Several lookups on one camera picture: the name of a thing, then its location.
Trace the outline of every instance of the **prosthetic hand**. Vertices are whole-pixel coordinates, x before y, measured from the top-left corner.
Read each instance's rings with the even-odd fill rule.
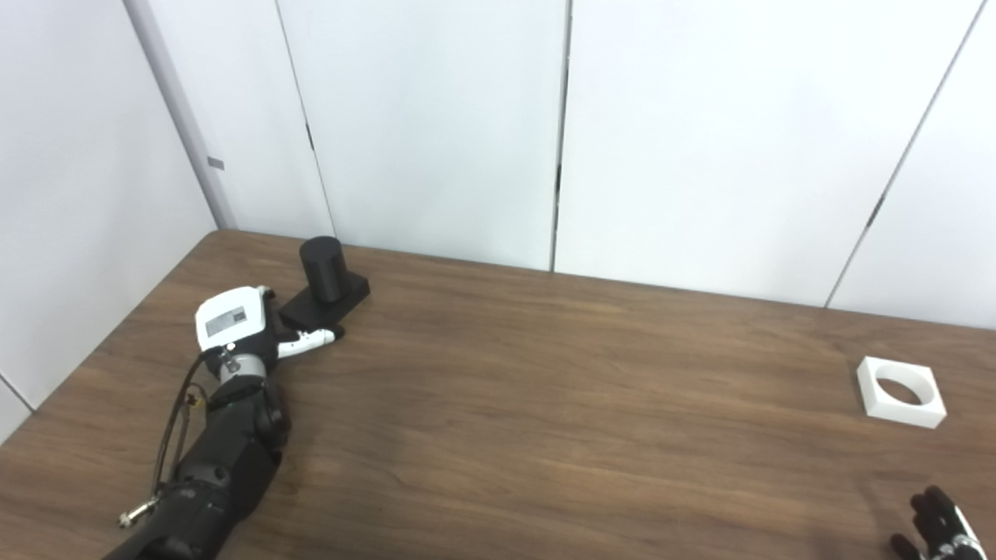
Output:
[[[916,512],[913,525],[927,551],[920,552],[904,535],[892,535],[889,543],[901,560],[986,560],[971,525],[943,490],[930,486],[909,503]]]

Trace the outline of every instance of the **metal connector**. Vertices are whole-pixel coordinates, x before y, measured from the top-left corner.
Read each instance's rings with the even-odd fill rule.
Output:
[[[121,517],[118,518],[118,527],[121,529],[127,529],[134,526],[139,519],[142,519],[148,515],[158,502],[159,498],[153,498],[132,511],[122,513]]]

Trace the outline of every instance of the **black cable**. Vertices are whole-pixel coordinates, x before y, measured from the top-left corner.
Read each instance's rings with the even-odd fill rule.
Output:
[[[166,460],[166,449],[169,447],[169,439],[173,433],[173,425],[176,424],[176,415],[180,412],[180,407],[183,406],[183,401],[186,399],[187,388],[190,387],[190,382],[193,380],[193,375],[197,373],[197,368],[204,363],[208,357],[221,352],[220,348],[209,348],[204,352],[197,355],[197,359],[193,361],[193,365],[190,366],[190,371],[187,372],[185,378],[183,378],[183,383],[180,384],[180,390],[176,393],[176,401],[173,402],[173,408],[169,412],[169,420],[166,421],[166,430],[162,433],[162,442],[159,444],[159,453],[155,457],[155,468],[152,470],[152,492],[151,495],[155,497],[159,493],[159,480],[162,478],[162,463]]]
[[[176,447],[173,449],[173,462],[169,465],[169,472],[176,470],[176,466],[180,464],[180,457],[183,455],[183,445],[186,443],[186,433],[190,428],[190,405],[183,403],[180,407],[180,417],[182,422],[180,423],[180,435],[176,440]]]

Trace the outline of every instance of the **white wall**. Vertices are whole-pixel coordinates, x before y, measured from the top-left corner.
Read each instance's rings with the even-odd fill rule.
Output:
[[[120,2],[0,2],[0,76],[0,373],[36,407],[214,222]]]
[[[280,7],[345,242],[549,268],[566,0]]]
[[[28,408],[2,382],[0,382],[0,443],[28,418]]]
[[[824,305],[978,0],[575,0],[556,270]]]
[[[220,225],[334,234],[274,0],[125,2]]]
[[[980,14],[831,307],[996,329],[996,6]]]

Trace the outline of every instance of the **panel seam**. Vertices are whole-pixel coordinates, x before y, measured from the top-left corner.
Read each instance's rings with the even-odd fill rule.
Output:
[[[889,192],[892,190],[892,186],[895,184],[895,179],[898,177],[899,172],[902,170],[902,166],[906,163],[906,158],[909,156],[910,150],[916,143],[916,139],[920,136],[920,131],[923,129],[923,124],[926,122],[927,117],[930,115],[930,111],[933,109],[934,104],[937,102],[937,98],[940,96],[941,91],[944,89],[944,84],[947,83],[948,78],[951,75],[951,71],[954,69],[954,65],[958,62],[958,57],[961,56],[961,51],[964,49],[965,44],[968,42],[968,38],[971,37],[972,31],[975,29],[976,22],[979,21],[979,16],[982,15],[982,10],[985,9],[986,3],[989,0],[982,0],[979,4],[979,9],[975,11],[975,15],[972,17],[972,21],[968,24],[965,29],[965,35],[961,38],[961,42],[958,43],[958,48],[954,50],[954,55],[951,57],[951,62],[948,63],[947,68],[944,70],[944,74],[941,75],[940,82],[937,83],[937,88],[934,89],[934,93],[930,96],[930,101],[927,102],[926,109],[923,110],[923,115],[920,116],[919,122],[916,124],[916,128],[913,129],[913,134],[909,137],[909,142],[906,143],[906,148],[902,151],[902,155],[899,156],[899,160],[895,164],[895,168],[892,170],[892,175],[888,178],[888,182],[885,184],[885,189],[882,190],[881,196],[875,203],[874,210],[871,213],[868,223],[865,224],[865,229],[862,230],[862,234],[858,237],[858,241],[855,243],[854,248],[851,250],[851,254],[848,255],[848,260],[844,263],[844,268],[841,270],[841,274],[837,277],[837,282],[834,283],[834,288],[830,291],[830,295],[827,296],[827,302],[824,304],[825,309],[829,309],[831,303],[834,301],[834,297],[837,296],[837,291],[841,288],[841,284],[844,282],[844,277],[847,276],[848,270],[851,269],[851,265],[855,260],[855,256],[858,254],[858,250],[861,249],[862,244],[865,242],[865,238],[868,236],[869,231],[872,229],[872,224],[878,217],[878,212],[884,206],[885,198],[888,196]]]
[[[561,180],[564,177],[564,128],[567,126],[567,85],[571,74],[571,33],[574,27],[574,0],[567,0],[564,22],[564,54],[561,70],[560,120],[557,123],[557,175],[554,177],[554,215],[550,235],[550,272],[557,265],[557,228],[560,222]]]
[[[28,409],[29,413],[33,414],[35,412],[36,409],[32,407],[31,404],[28,403],[28,400],[25,399],[23,395],[21,395],[21,392],[14,387],[14,384],[10,383],[10,381],[7,380],[7,376],[5,376],[3,372],[0,372],[0,382],[3,382],[3,384],[7,386],[7,389],[9,389],[10,392],[13,393],[15,397],[17,397],[17,400],[20,401],[21,404],[24,405],[26,409]]]
[[[294,65],[294,55],[291,53],[291,41],[287,38],[287,26],[284,25],[284,13],[280,11],[280,0],[273,0],[273,5],[277,8],[277,20],[280,21],[280,32],[284,35],[284,48],[287,49],[287,60],[291,63],[291,75],[294,76],[294,89],[298,92],[298,103],[301,105],[301,115],[305,119],[305,131],[308,133],[308,143],[311,145],[312,158],[315,160],[315,169],[318,171],[318,183],[322,186],[322,197],[325,198],[325,209],[329,212],[329,224],[340,237],[340,232],[336,229],[336,220],[332,217],[332,205],[329,204],[329,190],[325,186],[325,177],[322,175],[322,166],[318,161],[318,152],[315,150],[315,140],[312,136],[311,125],[308,122],[308,109],[305,108],[305,98],[301,94],[301,82],[298,80],[298,68]]]

